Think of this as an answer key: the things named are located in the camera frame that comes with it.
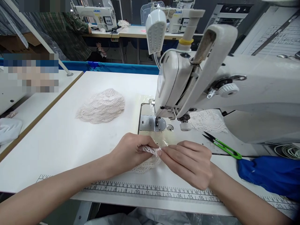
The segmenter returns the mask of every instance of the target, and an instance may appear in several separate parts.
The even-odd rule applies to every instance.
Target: person
[[[35,183],[0,204],[1,224],[38,224],[51,211],[84,187],[133,169],[152,154],[138,147],[158,146],[150,136],[125,134],[113,151],[90,163]],[[161,160],[193,187],[209,187],[242,224],[289,224],[291,220],[272,205],[233,180],[210,162],[203,145],[183,141],[158,151]]]
[[[71,61],[103,62],[97,52],[92,52],[81,35],[91,34],[91,28],[70,12],[40,12],[47,34],[57,43]]]

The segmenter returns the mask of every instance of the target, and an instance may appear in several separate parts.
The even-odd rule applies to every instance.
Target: white table
[[[85,34],[83,36],[87,37],[97,37],[97,38],[119,38],[119,46],[122,55],[122,63],[124,63],[123,58],[123,42],[120,38],[136,38],[137,39],[137,63],[140,64],[140,45],[139,38],[147,38],[146,27],[145,26],[130,26],[121,30],[118,34],[102,33],[100,31],[92,31],[91,34]],[[194,36],[203,36],[203,34],[194,34]],[[173,34],[165,33],[165,40],[179,40],[183,37],[183,33]]]
[[[71,77],[67,77],[64,70],[53,74],[53,78],[59,80],[58,92],[35,93],[16,108],[15,112],[18,114],[14,119],[23,121],[21,133],[16,140],[0,146],[0,162],[83,74],[82,71],[71,70],[71,72],[73,73]]]
[[[156,75],[125,74],[108,72],[85,72],[82,77],[61,97],[49,112],[19,142],[13,151],[0,163],[0,191],[18,192],[47,176],[90,162],[109,153],[126,132],[134,132],[136,115],[136,94],[155,95]],[[93,125],[75,119],[75,113],[82,103],[93,94],[107,88],[114,88],[125,97],[124,112],[109,123]],[[213,155],[217,164],[235,180],[259,196],[277,197],[259,186],[243,182],[236,171],[236,160],[228,156]],[[125,173],[111,179],[116,183],[145,183],[155,186],[192,190],[193,188],[171,172],[164,163],[146,174]],[[80,192],[73,199],[101,203],[122,204],[179,210],[195,213],[230,215],[220,205],[203,205],[186,202],[172,202],[137,197],[124,197],[101,193]]]
[[[137,63],[140,64],[140,45],[139,38],[147,38],[145,26],[130,26],[119,32],[120,37],[137,38]],[[194,36],[203,36],[203,34],[194,34]],[[165,40],[179,40],[183,33],[165,33]]]

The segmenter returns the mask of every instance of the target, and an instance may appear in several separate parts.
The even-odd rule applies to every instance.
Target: sewing machine lamp
[[[162,50],[166,28],[167,19],[165,13],[160,9],[153,10],[146,20],[149,55]]]

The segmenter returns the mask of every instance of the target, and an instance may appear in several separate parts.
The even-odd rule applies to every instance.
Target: plaid shirt
[[[55,40],[65,56],[71,61],[86,61],[91,50],[81,37],[88,34],[88,25],[70,12],[40,12],[48,35]]]

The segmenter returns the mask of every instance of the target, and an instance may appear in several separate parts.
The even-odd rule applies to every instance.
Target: hand
[[[148,152],[140,152],[138,147],[141,145],[159,148],[150,136],[127,133],[121,138],[118,145],[109,154],[114,164],[114,176],[132,170],[153,156]]]
[[[175,174],[193,187],[205,190],[213,177],[210,168],[212,152],[195,142],[183,141],[157,152]]]

